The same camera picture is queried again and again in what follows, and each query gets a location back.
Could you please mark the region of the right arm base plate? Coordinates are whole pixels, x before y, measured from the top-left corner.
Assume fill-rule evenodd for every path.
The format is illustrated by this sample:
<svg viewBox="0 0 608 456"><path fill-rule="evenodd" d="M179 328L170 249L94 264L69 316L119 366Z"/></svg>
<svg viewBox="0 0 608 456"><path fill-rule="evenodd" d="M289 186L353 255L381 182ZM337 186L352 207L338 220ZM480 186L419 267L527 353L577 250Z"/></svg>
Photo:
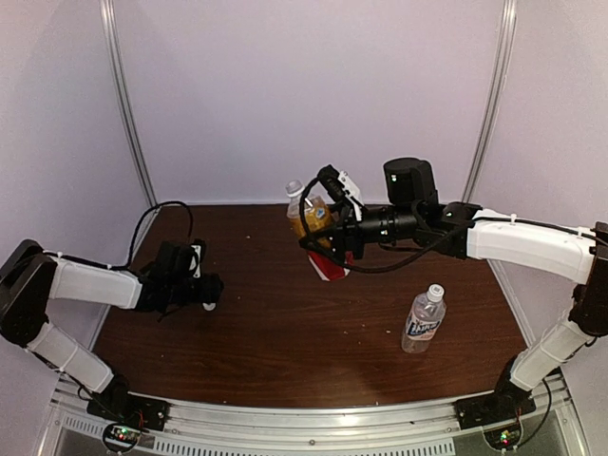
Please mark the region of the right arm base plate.
<svg viewBox="0 0 608 456"><path fill-rule="evenodd" d="M454 404L461 430L480 428L491 449L508 451L523 441L525 414L536 410L532 399L515 404L511 399L489 393L465 399Z"/></svg>

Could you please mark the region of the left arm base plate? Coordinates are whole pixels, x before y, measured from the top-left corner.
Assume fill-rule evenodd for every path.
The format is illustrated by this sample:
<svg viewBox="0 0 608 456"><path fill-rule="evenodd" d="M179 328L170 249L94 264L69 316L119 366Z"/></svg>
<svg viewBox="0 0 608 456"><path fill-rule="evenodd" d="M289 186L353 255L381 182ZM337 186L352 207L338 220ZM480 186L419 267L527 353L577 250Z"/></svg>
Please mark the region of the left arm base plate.
<svg viewBox="0 0 608 456"><path fill-rule="evenodd" d="M111 411L99 399L89 399L86 412L108 421L101 440L114 453L126 453L139 445L151 431L163 431L170 405L160 399L128 394L122 411Z"/></svg>

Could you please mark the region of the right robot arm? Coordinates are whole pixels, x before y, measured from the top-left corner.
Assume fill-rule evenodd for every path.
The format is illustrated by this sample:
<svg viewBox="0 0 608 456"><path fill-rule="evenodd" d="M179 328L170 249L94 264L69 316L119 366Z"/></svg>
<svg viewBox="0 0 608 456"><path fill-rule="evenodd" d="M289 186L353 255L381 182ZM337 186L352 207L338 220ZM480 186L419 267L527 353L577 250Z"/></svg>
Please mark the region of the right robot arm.
<svg viewBox="0 0 608 456"><path fill-rule="evenodd" d="M320 276L324 267L383 274L428 252L522 265L570 279L573 307L501 374L484 407L508 418L546 375L607 334L607 226L569 228L503 215L477 204L442 204L428 161L383 166L389 204L369 208L344 171L331 165L286 187L289 219Z"/></svg>

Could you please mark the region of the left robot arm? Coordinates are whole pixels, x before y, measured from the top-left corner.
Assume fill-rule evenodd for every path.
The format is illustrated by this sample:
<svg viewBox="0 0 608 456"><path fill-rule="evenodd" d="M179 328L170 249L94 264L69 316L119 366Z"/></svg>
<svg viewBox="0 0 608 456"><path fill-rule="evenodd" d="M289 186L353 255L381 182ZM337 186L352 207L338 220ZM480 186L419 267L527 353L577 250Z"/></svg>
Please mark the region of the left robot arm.
<svg viewBox="0 0 608 456"><path fill-rule="evenodd" d="M212 311L224 284L219 275L202 270L205 252L200 239L165 241L156 258L135 271L48 252L26 239L1 268L1 335L100 395L101 408L126 422L136 414L135 398L117 386L113 369L50 321L47 304L67 299L161 316L190 304Z"/></svg>

